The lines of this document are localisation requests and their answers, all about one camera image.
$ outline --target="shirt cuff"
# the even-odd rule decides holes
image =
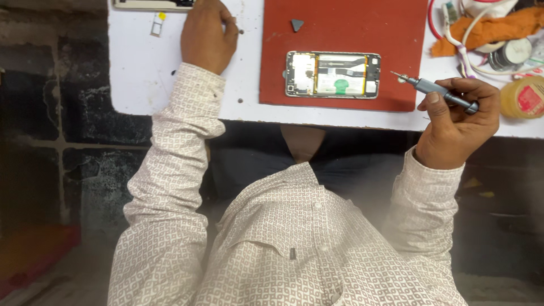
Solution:
[[[206,69],[182,63],[170,104],[163,115],[217,118],[225,90],[225,79]]]
[[[420,203],[442,203],[451,200],[459,188],[465,165],[453,170],[436,170],[420,164],[412,147],[404,157],[401,186],[405,195]]]

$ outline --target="white patterned shirt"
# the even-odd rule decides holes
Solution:
[[[153,116],[153,146],[128,187],[108,304],[466,305],[449,250],[463,168],[405,157],[381,233],[351,201],[320,186],[308,163],[244,189],[218,224],[207,270],[199,187],[205,139],[225,80],[182,64],[170,104]]]

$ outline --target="yellow jar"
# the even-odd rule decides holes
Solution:
[[[512,118],[542,117],[544,77],[526,77],[507,84],[500,91],[500,113]]]

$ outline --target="shirt pocket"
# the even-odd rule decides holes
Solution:
[[[296,222],[290,222],[289,209],[269,204],[246,216],[237,216],[232,224],[224,243],[227,249],[251,242],[273,248],[285,259],[296,259]]]

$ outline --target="white table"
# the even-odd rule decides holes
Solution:
[[[161,37],[157,38],[150,35],[154,13],[119,11],[112,8],[111,1],[108,2],[110,2],[109,56],[113,106],[121,113],[151,115],[168,103],[175,79],[172,72],[177,70],[181,63],[180,34],[186,14],[168,13]],[[437,0],[436,8],[439,8],[442,2],[445,0]],[[232,15],[236,16],[238,27],[245,33],[239,36],[238,50],[230,66],[223,73],[227,85],[220,119],[411,131],[424,130],[429,123],[427,114],[419,111],[397,113],[259,104],[264,0],[224,0],[224,3]],[[438,12],[435,13],[436,20],[439,21]],[[419,76],[429,80],[458,76],[455,72],[458,64],[456,58],[430,58],[428,50],[434,41],[435,38],[427,27]],[[393,76],[384,71],[382,78],[384,77]],[[502,87],[510,77],[493,79],[482,77],[482,79]],[[423,94],[418,93],[417,101],[421,101],[423,97]],[[243,103],[238,103],[240,98],[243,99]],[[501,118],[501,127],[497,135],[544,137],[544,118],[534,120]]]

